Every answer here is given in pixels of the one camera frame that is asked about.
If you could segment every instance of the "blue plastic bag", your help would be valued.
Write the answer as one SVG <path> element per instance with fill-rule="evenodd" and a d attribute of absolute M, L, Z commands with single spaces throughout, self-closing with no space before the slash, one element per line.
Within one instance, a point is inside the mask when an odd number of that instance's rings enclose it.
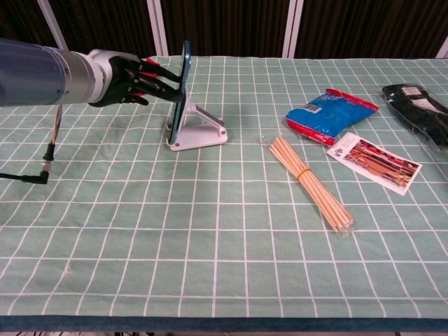
<path fill-rule="evenodd" d="M 372 115 L 378 107 L 339 90 L 325 94 L 286 115 L 288 126 L 301 135 L 325 145 L 334 145 L 335 137 L 350 125 Z"/>

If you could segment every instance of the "paper card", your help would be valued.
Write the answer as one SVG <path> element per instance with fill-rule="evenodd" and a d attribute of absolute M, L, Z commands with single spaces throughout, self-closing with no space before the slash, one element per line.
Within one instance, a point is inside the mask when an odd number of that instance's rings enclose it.
<path fill-rule="evenodd" d="M 404 195 L 421 169 L 373 143 L 347 132 L 327 154 L 355 172 Z"/>

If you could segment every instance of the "white phone holder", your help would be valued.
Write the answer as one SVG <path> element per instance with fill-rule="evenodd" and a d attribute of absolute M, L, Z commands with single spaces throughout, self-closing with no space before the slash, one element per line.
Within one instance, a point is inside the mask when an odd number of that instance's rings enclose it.
<path fill-rule="evenodd" d="M 198 116 L 204 123 L 185 126 L 189 115 Z M 225 123 L 194 104 L 187 96 L 176 140 L 172 145 L 167 140 L 167 145 L 172 151 L 177 152 L 186 149 L 221 145 L 226 143 L 227 140 L 228 134 Z"/>

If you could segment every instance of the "table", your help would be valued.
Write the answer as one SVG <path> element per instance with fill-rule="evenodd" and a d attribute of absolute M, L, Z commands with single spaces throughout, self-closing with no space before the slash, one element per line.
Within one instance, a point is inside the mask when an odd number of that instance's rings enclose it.
<path fill-rule="evenodd" d="M 168 102 L 65 106 L 48 185 L 0 181 L 0 330 L 448 331 L 448 154 L 386 108 L 389 83 L 448 104 L 448 60 L 193 57 L 191 99 L 229 142 L 180 153 Z M 326 88 L 379 106 L 346 131 L 423 165 L 405 196 L 287 128 Z M 0 109 L 2 172 L 39 171 L 55 111 Z M 272 157 L 277 135 L 352 212 L 352 235 Z"/>

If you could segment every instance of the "blue phone case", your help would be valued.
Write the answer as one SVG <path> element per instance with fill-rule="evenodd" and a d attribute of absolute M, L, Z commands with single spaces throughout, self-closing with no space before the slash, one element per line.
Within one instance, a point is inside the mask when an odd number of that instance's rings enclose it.
<path fill-rule="evenodd" d="M 182 92 L 183 98 L 179 103 L 176 103 L 173 107 L 173 125 L 171 126 L 171 134 L 169 135 L 168 143 L 169 145 L 173 145 L 176 141 L 176 135 L 179 131 L 179 126 L 181 125 L 182 115 L 183 115 L 183 108 L 186 104 L 186 83 L 187 83 L 187 77 L 188 72 L 191 67 L 191 55 L 190 55 L 190 42 L 185 41 L 183 43 L 183 50 L 182 50 L 182 68 L 181 68 L 181 82 L 179 83 L 178 89 Z"/>

